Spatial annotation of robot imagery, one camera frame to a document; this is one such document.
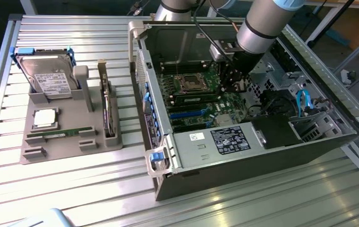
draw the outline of hard drive label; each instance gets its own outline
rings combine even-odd
[[[66,73],[35,74],[35,77],[47,96],[71,93]]]
[[[240,126],[213,130],[211,133],[221,155],[252,149]]]

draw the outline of slatted surface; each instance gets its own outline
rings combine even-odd
[[[129,17],[26,17],[18,46],[72,45],[78,64],[108,60],[124,149],[18,164],[28,84],[12,66],[0,111],[0,226],[59,208],[78,226],[358,226],[359,170],[337,149],[312,163],[155,202],[129,77]]]

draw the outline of motherboard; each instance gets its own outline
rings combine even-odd
[[[239,93],[217,95],[217,64],[204,72],[159,74],[157,80],[175,132],[240,123],[247,115]]]

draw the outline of metal workbench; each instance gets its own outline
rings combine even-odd
[[[155,202],[128,63],[128,29],[148,17],[24,16],[0,52],[0,225],[59,208],[78,226],[358,226],[359,169],[341,149],[312,163]],[[119,89],[121,150],[20,165],[30,85],[10,46],[71,45],[99,84],[98,59]]]

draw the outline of warning label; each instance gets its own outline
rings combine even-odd
[[[221,155],[252,149],[240,126],[213,130],[211,133]]]
[[[71,93],[66,73],[36,74],[35,77],[47,96]]]

